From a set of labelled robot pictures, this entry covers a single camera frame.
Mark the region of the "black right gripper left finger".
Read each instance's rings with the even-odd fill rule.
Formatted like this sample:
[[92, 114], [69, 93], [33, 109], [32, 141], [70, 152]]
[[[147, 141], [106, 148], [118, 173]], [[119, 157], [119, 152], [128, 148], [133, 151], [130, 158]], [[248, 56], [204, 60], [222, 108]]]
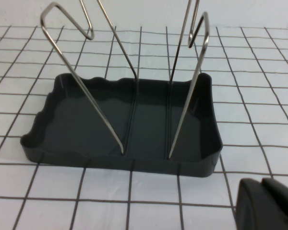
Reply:
[[240, 180], [236, 203], [238, 230], [288, 230], [288, 211], [283, 211], [262, 181]]

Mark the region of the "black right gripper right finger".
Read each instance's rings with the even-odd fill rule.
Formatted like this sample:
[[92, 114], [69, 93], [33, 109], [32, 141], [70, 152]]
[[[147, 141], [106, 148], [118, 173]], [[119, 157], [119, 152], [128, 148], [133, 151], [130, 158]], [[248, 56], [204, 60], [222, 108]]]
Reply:
[[283, 211], [288, 211], [288, 187], [272, 178], [264, 178], [262, 185], [273, 197], [278, 206]]

